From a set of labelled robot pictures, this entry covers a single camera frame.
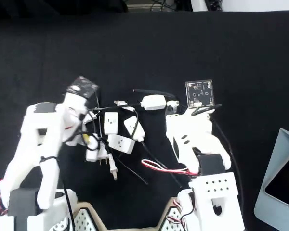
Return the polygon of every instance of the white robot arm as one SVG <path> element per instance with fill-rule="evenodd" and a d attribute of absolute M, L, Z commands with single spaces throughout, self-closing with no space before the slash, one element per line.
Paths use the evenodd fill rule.
<path fill-rule="evenodd" d="M 225 172 L 231 167 L 231 159 L 219 139 L 212 135 L 210 113 L 214 110 L 193 116 L 194 110 L 187 109 L 182 115 L 171 106 L 166 110 L 166 136 L 178 162 L 190 172 L 199 173 L 189 182 L 190 189 L 178 194 L 184 228 L 186 231 L 243 231 L 235 177 L 232 172 Z"/>
<path fill-rule="evenodd" d="M 8 209 L 8 215 L 0 216 L 0 231 L 9 230 L 6 225 L 12 217 L 18 214 L 13 202 L 11 207 L 11 193 L 20 187 L 20 184 L 29 174 L 32 168 L 40 166 L 42 171 L 42 182 L 38 190 L 36 205 L 38 209 L 44 210 L 39 214 L 27 216 L 27 230 L 30 226 L 39 224 L 39 230 L 48 231 L 56 223 L 67 215 L 66 200 L 62 196 L 55 199 L 59 192 L 57 189 L 59 179 L 59 166 L 56 157 L 59 154 L 62 142 L 70 139 L 75 131 L 82 126 L 83 117 L 87 113 L 87 99 L 96 92 L 97 86 L 84 77 L 79 77 L 68 89 L 62 104 L 38 103 L 27 108 L 26 115 L 21 127 L 21 137 L 15 152 L 15 156 L 9 163 L 4 178 L 0 181 L 0 193 L 4 207 Z M 67 145 L 75 146 L 83 144 L 80 135 L 72 137 L 66 142 Z M 76 194 L 68 191 L 71 204 L 75 207 Z"/>

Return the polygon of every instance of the screen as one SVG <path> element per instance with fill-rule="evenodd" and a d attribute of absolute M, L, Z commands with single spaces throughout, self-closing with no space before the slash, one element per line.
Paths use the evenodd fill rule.
<path fill-rule="evenodd" d="M 289 205 L 289 161 L 264 190 L 267 194 Z"/>

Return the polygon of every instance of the circuit board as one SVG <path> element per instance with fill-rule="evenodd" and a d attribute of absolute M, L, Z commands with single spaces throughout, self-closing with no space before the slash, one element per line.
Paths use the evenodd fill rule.
<path fill-rule="evenodd" d="M 214 106 L 212 80 L 189 81 L 186 85 L 188 108 Z"/>

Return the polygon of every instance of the table surface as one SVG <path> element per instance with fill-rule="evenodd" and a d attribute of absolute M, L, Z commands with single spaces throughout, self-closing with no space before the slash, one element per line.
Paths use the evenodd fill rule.
<path fill-rule="evenodd" d="M 242 172 L 249 231 L 274 230 L 253 208 L 279 128 L 289 130 L 289 12 L 103 14 L 82 18 L 0 22 L 0 178 L 14 156 L 26 107 L 61 102 L 78 75 L 101 86 L 102 105 L 138 102 L 133 88 L 161 90 L 185 102 L 184 82 L 212 79 L 215 119 L 228 136 Z M 163 112 L 140 112 L 145 142 L 169 167 L 175 157 Z M 136 145 L 118 163 L 85 162 L 84 148 L 64 148 L 67 186 L 90 202 L 108 228 L 155 226 L 179 188 L 167 174 L 144 169 Z M 35 169 L 24 186 L 38 187 Z"/>

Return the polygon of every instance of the power adapter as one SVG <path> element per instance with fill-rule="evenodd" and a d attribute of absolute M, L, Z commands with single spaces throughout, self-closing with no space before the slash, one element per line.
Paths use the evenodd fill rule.
<path fill-rule="evenodd" d="M 118 133 L 118 112 L 105 112 L 104 113 L 104 134 L 117 134 Z"/>
<path fill-rule="evenodd" d="M 136 123 L 137 123 L 137 117 L 136 116 L 132 116 L 132 117 L 124 120 L 124 125 L 125 125 L 125 127 L 126 127 L 126 129 L 130 135 L 132 135 L 132 133 L 134 132 Z M 140 122 L 138 121 L 138 125 L 137 125 L 136 131 L 135 131 L 132 139 L 135 141 L 141 142 L 141 141 L 144 141 L 144 137 L 145 137 L 144 129 L 141 126 Z"/>
<path fill-rule="evenodd" d="M 108 146 L 120 152 L 131 154 L 135 141 L 116 134 L 108 135 Z"/>

